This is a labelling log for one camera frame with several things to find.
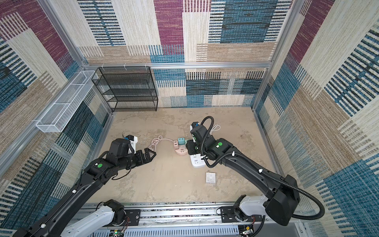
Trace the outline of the teal usb charger plug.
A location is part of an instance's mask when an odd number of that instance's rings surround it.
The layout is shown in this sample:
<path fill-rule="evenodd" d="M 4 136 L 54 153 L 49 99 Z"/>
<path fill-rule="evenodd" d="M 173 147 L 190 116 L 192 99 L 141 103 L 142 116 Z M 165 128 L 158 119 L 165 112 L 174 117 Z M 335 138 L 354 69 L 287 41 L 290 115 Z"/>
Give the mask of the teal usb charger plug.
<path fill-rule="evenodd" d="M 179 145 L 185 145 L 186 144 L 185 138 L 183 138 L 183 137 L 178 138 L 178 144 Z"/>

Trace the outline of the pink usb charger plug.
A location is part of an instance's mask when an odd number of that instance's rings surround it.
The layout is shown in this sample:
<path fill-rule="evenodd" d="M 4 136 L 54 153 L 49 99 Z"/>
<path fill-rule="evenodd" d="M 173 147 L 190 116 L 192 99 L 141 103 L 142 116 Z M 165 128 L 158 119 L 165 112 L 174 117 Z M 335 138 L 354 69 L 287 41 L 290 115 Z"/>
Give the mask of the pink usb charger plug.
<path fill-rule="evenodd" d="M 174 141 L 174 149 L 175 150 L 179 149 L 179 143 L 178 143 L 178 141 Z"/>

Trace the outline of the white usb charger plug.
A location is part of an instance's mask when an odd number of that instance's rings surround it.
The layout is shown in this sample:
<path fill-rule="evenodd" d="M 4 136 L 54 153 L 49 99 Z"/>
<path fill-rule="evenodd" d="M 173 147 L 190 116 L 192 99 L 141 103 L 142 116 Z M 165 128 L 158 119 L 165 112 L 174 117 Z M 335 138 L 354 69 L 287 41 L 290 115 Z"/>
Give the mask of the white usb charger plug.
<path fill-rule="evenodd" d="M 207 172 L 206 173 L 206 183 L 207 184 L 216 184 L 216 173 Z"/>

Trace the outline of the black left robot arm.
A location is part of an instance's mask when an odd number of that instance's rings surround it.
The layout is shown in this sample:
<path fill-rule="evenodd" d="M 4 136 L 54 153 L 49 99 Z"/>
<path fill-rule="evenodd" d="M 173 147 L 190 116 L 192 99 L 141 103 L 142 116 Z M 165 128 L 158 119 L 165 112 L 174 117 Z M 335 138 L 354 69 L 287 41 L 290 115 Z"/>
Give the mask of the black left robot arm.
<path fill-rule="evenodd" d="M 77 183 L 62 199 L 31 227 L 18 229 L 15 237 L 59 237 L 82 206 L 104 186 L 118 171 L 132 170 L 150 163 L 157 155 L 149 148 L 135 150 L 132 141 L 118 138 L 108 151 L 93 160 L 80 176 Z"/>

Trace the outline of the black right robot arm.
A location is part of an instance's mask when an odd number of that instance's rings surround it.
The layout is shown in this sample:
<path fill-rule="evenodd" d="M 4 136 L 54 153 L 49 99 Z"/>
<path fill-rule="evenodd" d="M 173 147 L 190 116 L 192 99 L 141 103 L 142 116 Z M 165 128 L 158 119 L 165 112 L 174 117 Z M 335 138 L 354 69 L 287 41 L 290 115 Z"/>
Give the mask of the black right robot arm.
<path fill-rule="evenodd" d="M 299 192 L 282 184 L 296 185 L 294 178 L 272 173 L 246 157 L 236 146 L 220 138 L 216 140 L 209 130 L 198 122 L 190 126 L 192 140 L 187 145 L 191 154 L 199 154 L 208 168 L 218 164 L 239 173 L 264 195 L 263 198 L 241 195 L 233 209 L 237 221 L 247 221 L 251 216 L 267 215 L 279 225 L 287 226 L 300 202 Z"/>

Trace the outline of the pink round power strip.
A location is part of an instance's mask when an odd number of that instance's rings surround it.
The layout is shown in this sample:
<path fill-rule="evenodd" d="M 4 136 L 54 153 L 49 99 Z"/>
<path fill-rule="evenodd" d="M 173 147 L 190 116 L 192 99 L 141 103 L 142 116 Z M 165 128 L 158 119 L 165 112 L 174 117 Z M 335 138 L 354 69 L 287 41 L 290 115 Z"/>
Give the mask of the pink round power strip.
<path fill-rule="evenodd" d="M 175 149 L 175 152 L 176 152 L 176 154 L 177 155 L 179 155 L 179 156 L 185 156 L 185 155 L 187 155 L 188 154 L 188 150 L 187 150 L 187 148 L 186 147 L 179 147 L 178 149 Z"/>

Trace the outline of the white square power strip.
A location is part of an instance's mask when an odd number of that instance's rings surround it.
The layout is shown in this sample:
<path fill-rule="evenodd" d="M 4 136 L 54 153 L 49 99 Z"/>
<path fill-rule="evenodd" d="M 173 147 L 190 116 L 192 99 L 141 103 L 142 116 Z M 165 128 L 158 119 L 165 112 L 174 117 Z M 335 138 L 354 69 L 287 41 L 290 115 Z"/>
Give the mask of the white square power strip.
<path fill-rule="evenodd" d="M 202 168 L 206 166 L 201 154 L 190 155 L 190 161 L 194 168 Z"/>

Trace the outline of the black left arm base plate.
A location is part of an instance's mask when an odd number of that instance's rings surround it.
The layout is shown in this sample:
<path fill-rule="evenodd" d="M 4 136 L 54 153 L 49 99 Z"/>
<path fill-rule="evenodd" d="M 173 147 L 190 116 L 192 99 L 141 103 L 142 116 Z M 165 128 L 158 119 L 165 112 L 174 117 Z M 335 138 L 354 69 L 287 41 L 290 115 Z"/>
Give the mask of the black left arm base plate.
<path fill-rule="evenodd" d="M 140 209 L 126 209 L 121 213 L 121 227 L 138 226 L 140 221 Z"/>

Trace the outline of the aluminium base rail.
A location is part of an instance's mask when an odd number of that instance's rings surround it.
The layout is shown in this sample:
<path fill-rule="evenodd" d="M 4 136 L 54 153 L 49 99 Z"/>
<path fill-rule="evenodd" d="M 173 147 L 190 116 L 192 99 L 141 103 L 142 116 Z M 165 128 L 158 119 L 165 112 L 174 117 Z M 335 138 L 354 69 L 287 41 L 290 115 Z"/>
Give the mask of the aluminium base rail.
<path fill-rule="evenodd" d="M 281 226 L 263 215 L 261 222 L 223 223 L 216 210 L 230 202 L 123 205 L 115 200 L 86 204 L 62 237 L 310 237 L 308 224 L 292 220 Z M 121 213 L 140 209 L 138 226 L 121 227 Z"/>

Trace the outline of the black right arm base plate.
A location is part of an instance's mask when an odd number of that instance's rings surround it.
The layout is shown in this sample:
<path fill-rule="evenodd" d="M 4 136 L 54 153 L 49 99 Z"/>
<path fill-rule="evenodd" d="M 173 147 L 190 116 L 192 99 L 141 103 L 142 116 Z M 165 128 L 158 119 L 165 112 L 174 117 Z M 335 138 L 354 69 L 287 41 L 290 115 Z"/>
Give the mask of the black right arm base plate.
<path fill-rule="evenodd" d="M 216 213 L 221 216 L 223 223 L 233 223 L 233 222 L 261 222 L 263 220 L 262 215 L 253 215 L 238 217 L 235 214 L 235 210 L 232 206 L 221 206 L 216 210 Z"/>

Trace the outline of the white mesh wall basket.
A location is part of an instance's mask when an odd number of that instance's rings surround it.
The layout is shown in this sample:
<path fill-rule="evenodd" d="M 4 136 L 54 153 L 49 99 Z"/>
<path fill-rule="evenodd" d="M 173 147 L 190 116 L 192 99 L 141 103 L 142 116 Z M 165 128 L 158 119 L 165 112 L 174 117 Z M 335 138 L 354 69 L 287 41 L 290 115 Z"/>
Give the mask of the white mesh wall basket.
<path fill-rule="evenodd" d="M 93 87 L 94 71 L 81 71 L 43 114 L 36 127 L 43 133 L 62 132 Z"/>

